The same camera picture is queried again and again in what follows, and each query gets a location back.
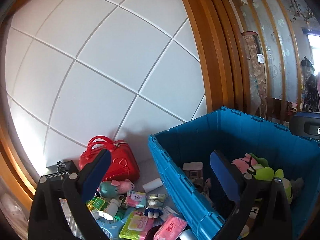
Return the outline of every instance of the metal screw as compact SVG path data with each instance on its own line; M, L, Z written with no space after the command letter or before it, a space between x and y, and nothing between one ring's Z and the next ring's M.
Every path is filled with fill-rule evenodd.
M69 175L69 179L76 179L76 178L78 178L78 174L76 174L76 173L71 173Z
M47 178L46 177L42 177L40 178L39 182L40 183L45 183L47 181Z
M247 180L252 179L252 175L250 173L245 173L243 176Z
M282 182L282 180L278 177L275 177L275 182L280 184Z

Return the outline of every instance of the red handbag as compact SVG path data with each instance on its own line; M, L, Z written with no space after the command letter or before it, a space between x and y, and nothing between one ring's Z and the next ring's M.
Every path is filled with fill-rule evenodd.
M92 149L97 144L102 144L102 146ZM80 170L87 163L92 162L102 149L107 149L111 153L111 165L103 177L103 181L129 179L134 182L139 179L139 166L129 145L124 140L113 141L106 136L95 136L89 141L87 150L81 154L79 159Z

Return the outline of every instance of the paper label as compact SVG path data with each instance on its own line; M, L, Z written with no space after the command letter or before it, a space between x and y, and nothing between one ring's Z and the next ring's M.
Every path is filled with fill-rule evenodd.
M140 194L132 194L131 198L135 201L141 202L141 200L143 199L143 196L141 196Z
M264 56L262 54L257 54L258 55L258 62L264 64Z
M176 213L174 210L172 210L169 206L165 206L165 207L162 209L162 212L163 212L163 215L161 215L160 218L161 218L163 221L166 221L171 214L177 214L177 213Z

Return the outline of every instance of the blue plastic basket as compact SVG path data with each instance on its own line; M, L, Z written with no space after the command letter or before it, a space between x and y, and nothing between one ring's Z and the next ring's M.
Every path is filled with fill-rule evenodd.
M184 163L201 161L204 179L212 172L210 153L220 150L231 162L254 153L291 180L305 186L291 204L293 238L304 228L320 189L320 147L315 140L294 136L283 125L226 107L149 137L149 149L175 205L199 240L212 239L222 216L199 194L182 171Z

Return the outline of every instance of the small teddy bear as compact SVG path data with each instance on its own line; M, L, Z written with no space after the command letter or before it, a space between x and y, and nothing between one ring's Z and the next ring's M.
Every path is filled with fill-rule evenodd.
M162 202L156 199L148 200L149 206L146 208L144 215L148 216L148 218L158 218L159 216L163 215L161 211L161 206L163 205Z

